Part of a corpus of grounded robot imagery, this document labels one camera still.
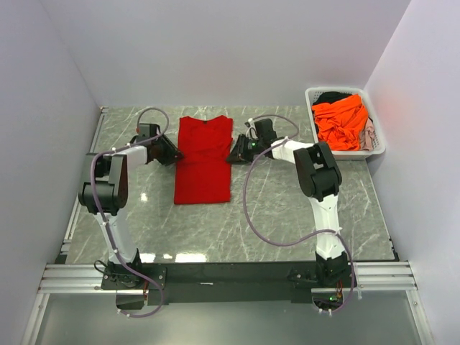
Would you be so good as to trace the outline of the red t shirt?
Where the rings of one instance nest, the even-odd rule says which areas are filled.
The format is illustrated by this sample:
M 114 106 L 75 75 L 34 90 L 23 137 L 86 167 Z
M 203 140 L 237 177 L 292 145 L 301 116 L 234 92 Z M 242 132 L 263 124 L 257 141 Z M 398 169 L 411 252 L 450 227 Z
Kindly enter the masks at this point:
M 231 165 L 226 161 L 233 142 L 233 119 L 184 116 L 179 121 L 174 204 L 215 204 L 231 200 Z

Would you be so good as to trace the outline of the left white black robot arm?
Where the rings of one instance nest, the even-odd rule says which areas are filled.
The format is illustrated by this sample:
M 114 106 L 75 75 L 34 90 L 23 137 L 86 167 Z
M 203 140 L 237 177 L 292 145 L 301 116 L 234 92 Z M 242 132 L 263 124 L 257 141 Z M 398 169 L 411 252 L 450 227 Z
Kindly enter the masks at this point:
M 109 248 L 103 273 L 110 280 L 134 289 L 144 279 L 139 250 L 129 234 L 124 210 L 129 198 L 129 172 L 155 160 L 168 166 L 182 158 L 183 153 L 159 125 L 146 123 L 137 126 L 137 135 L 123 149 L 104 155 L 86 154 L 78 201 L 93 214 L 103 232 Z

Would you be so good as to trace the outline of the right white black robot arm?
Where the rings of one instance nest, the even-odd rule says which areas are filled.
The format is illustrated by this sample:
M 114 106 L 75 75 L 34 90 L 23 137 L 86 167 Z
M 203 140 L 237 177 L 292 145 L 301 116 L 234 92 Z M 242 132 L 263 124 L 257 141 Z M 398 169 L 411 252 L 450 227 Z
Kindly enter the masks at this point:
M 242 196 L 244 215 L 252 231 L 262 241 L 276 247 L 291 247 L 311 237 L 316 238 L 316 280 L 325 287 L 335 285 L 349 269 L 350 253 L 341 237 L 338 215 L 340 169 L 325 142 L 303 143 L 294 140 L 300 130 L 280 137 L 273 127 L 272 115 L 250 118 L 247 132 L 240 134 L 226 161 L 232 165 L 255 163 L 262 157 L 294 164 L 300 189 L 313 211 L 315 231 L 292 243 L 277 243 L 263 237 L 254 227 L 247 210 L 247 197 Z

